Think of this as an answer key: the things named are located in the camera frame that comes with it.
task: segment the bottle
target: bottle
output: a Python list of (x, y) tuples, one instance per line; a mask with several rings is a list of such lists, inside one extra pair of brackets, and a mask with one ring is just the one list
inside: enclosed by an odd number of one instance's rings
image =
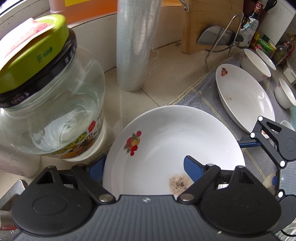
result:
[(259, 20), (259, 14), (261, 12), (262, 7), (263, 7), (263, 4), (258, 1), (255, 5), (253, 11), (250, 14), (248, 14), (247, 16), (245, 16), (245, 18), (243, 19), (242, 28), (244, 25), (251, 22), (250, 18)]
[(287, 36), (290, 38), (290, 40), (287, 42), (287, 44), (289, 45), (287, 58), (289, 58), (295, 49), (294, 41), (296, 40), (296, 34), (291, 35), (290, 33), (288, 33)]
[(289, 46), (287, 43), (277, 46), (276, 51), (272, 56), (272, 62), (274, 63), (275, 66), (278, 66), (283, 61), (283, 59), (287, 56), (288, 47)]
[(259, 39), (259, 37), (260, 37), (260, 33), (256, 31), (250, 43), (250, 48), (253, 49), (255, 47), (255, 44), (257, 43), (257, 40)]

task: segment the knife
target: knife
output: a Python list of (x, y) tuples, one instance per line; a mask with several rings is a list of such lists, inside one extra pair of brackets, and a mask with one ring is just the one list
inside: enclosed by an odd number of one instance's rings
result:
[[(215, 41), (219, 38), (220, 34), (222, 34), (223, 31), (224, 29), (219, 26), (211, 26), (201, 34), (196, 44), (213, 46), (215, 44)], [(222, 36), (217, 46), (224, 46), (224, 45), (230, 46), (235, 37), (235, 34), (236, 33), (233, 31), (226, 30), (225, 34)], [(241, 34), (238, 34), (235, 41), (243, 42), (244, 37)]]

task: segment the soy sauce bottle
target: soy sauce bottle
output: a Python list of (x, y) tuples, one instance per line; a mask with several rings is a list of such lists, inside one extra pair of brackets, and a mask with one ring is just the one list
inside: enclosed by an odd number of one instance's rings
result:
[(258, 1), (255, 5), (253, 11), (250, 14), (248, 14), (247, 16), (245, 16), (245, 18), (242, 22), (242, 28), (244, 25), (246, 25), (247, 23), (249, 23), (251, 21), (250, 20), (251, 18), (259, 20), (259, 14), (261, 12), (262, 7), (263, 7), (263, 4)]

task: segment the kitchen counter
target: kitchen counter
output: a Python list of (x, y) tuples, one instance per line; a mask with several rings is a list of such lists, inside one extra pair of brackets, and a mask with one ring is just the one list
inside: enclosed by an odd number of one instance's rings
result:
[[(231, 55), (239, 51), (240, 48), (234, 47)], [(110, 145), (134, 118), (174, 100), (206, 73), (205, 56), (207, 52), (205, 51), (185, 55), (181, 53), (181, 46), (173, 43), (158, 49), (156, 52), (158, 52), (157, 61), (154, 64), (156, 69), (149, 75), (143, 88), (137, 92), (125, 92), (117, 86), (116, 68), (105, 73), (104, 136), (97, 151)], [(226, 58), (228, 58), (228, 51), (212, 53), (208, 58), (209, 69)], [(43, 156), (41, 157), (39, 172), (48, 165), (55, 165), (58, 169), (70, 169), (78, 163), (81, 162), (69, 162)], [(24, 178), (0, 171), (0, 197), (18, 179), (24, 179), (27, 183), (30, 183), (34, 177)]]

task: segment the jar label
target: jar label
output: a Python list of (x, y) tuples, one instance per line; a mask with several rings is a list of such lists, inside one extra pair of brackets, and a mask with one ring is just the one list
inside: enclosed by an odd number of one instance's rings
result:
[(65, 0), (65, 6), (68, 7), (71, 5), (75, 5), (75, 4), (87, 2), (87, 1), (91, 1), (91, 0)]
[(99, 116), (89, 124), (88, 128), (81, 133), (76, 140), (64, 148), (52, 153), (47, 153), (44, 156), (55, 158), (74, 158), (86, 152), (98, 139), (102, 131), (103, 119), (103, 110), (101, 110)]
[(0, 70), (34, 38), (52, 29), (53, 24), (32, 18), (21, 23), (0, 40)]

